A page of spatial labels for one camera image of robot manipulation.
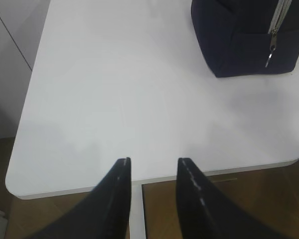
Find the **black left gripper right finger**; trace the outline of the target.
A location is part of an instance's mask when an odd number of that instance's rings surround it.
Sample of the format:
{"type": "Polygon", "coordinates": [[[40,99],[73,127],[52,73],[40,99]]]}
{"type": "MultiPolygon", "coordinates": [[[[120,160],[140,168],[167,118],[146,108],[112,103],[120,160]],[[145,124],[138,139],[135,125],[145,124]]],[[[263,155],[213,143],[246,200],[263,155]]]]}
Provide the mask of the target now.
{"type": "Polygon", "coordinates": [[[179,158],[176,207],[184,239],[284,239],[226,197],[190,158],[179,158]]]}

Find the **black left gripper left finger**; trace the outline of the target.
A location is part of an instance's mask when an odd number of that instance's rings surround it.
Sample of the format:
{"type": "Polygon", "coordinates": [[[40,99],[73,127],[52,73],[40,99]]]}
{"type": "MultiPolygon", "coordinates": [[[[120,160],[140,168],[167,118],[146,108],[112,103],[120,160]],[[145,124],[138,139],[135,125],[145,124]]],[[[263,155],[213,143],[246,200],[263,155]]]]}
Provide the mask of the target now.
{"type": "Polygon", "coordinates": [[[118,159],[101,182],[31,239],[123,239],[131,208],[131,160],[118,159]]]}

